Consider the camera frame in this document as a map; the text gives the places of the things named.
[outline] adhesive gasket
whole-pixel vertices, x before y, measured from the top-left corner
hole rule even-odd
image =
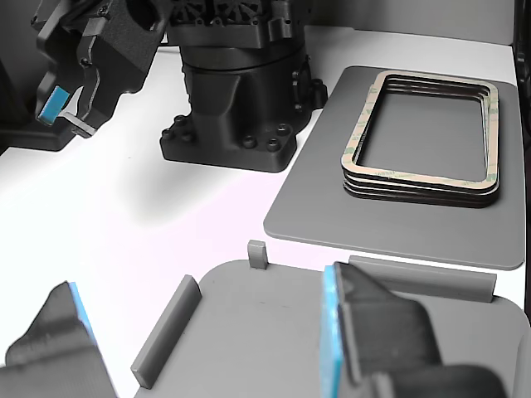
[[[484,130],[485,178],[482,181],[466,181],[360,166],[358,160],[363,142],[367,137],[371,122],[374,121],[374,115],[377,113],[375,110],[381,104],[385,92],[478,100],[481,103]],[[348,184],[350,193],[354,195],[363,188],[362,185],[358,185],[359,182],[364,182],[365,187],[373,182],[375,187],[384,183],[388,185],[386,191],[398,190],[397,195],[404,195],[404,197],[419,198],[420,195],[415,194],[418,192],[419,194],[438,197],[438,201],[444,201],[446,196],[442,196],[444,192],[455,194],[456,201],[470,201],[470,198],[467,199],[463,194],[473,196],[481,194],[480,196],[484,199],[490,195],[492,198],[499,186],[498,130],[499,96],[498,90],[491,83],[399,70],[384,71],[378,75],[368,92],[363,111],[342,156],[341,161],[345,177],[352,178],[352,180],[345,182],[345,185]],[[389,194],[390,192],[382,192],[384,197],[388,197]],[[365,197],[371,196],[367,192],[363,195]],[[476,199],[478,202],[483,202],[483,199]]]

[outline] small gray block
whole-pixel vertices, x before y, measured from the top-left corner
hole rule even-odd
[[[247,244],[247,254],[251,268],[267,269],[269,260],[267,259],[266,243],[259,240],[249,240]]]
[[[350,256],[348,262],[370,274],[390,290],[481,303],[492,301],[497,278],[496,274],[368,259],[355,255]]]
[[[194,278],[185,275],[131,366],[141,387],[153,388],[201,298]]]

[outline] gray tray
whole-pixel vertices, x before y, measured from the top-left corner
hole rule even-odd
[[[369,86],[383,69],[341,76],[264,221],[267,235],[418,260],[516,269],[525,254],[524,151],[516,88],[499,90],[499,200],[484,209],[372,201],[343,187],[340,158]],[[387,95],[363,163],[406,172],[481,178],[478,104]]]
[[[179,285],[132,366],[136,398],[319,398],[321,273],[269,265],[262,242],[249,255]],[[495,275],[351,261],[426,306],[446,364],[487,366],[510,397],[531,396],[529,322],[492,296]]]

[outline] rectangular gasket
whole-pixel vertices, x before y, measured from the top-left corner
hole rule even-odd
[[[456,180],[447,177],[425,176],[410,172],[399,172],[393,170],[383,170],[374,167],[364,167],[358,164],[363,142],[367,137],[369,125],[374,110],[381,103],[382,95],[389,82],[394,83],[396,80],[415,80],[419,87],[411,91],[411,94],[434,94],[434,95],[451,95],[450,90],[440,91],[434,85],[446,85],[448,88],[457,86],[465,87],[466,92],[470,93],[474,88],[478,89],[476,96],[470,95],[471,98],[481,97],[482,113],[484,113],[484,132],[485,132],[485,179],[482,181]],[[391,86],[391,91],[400,90],[396,85]],[[405,72],[399,70],[386,70],[377,76],[374,84],[371,86],[363,111],[358,118],[358,122],[353,129],[350,140],[341,158],[344,171],[352,177],[361,177],[375,181],[388,181],[399,184],[410,184],[417,187],[439,187],[441,189],[451,189],[452,191],[461,191],[468,193],[490,192],[498,184],[498,129],[499,129],[499,96],[497,88],[491,83],[481,80],[462,79],[441,75],[430,75],[424,73]]]

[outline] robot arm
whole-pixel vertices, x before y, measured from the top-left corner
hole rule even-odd
[[[42,0],[32,25],[50,61],[36,117],[68,119],[88,138],[112,118],[119,97],[144,85],[168,24],[172,0]],[[77,114],[63,109],[82,87]]]
[[[33,26],[50,70],[36,117],[88,138],[142,89],[164,33],[179,46],[190,115],[163,131],[167,160],[279,172],[328,99],[304,26],[312,0],[42,0]],[[83,87],[77,115],[63,109]]]

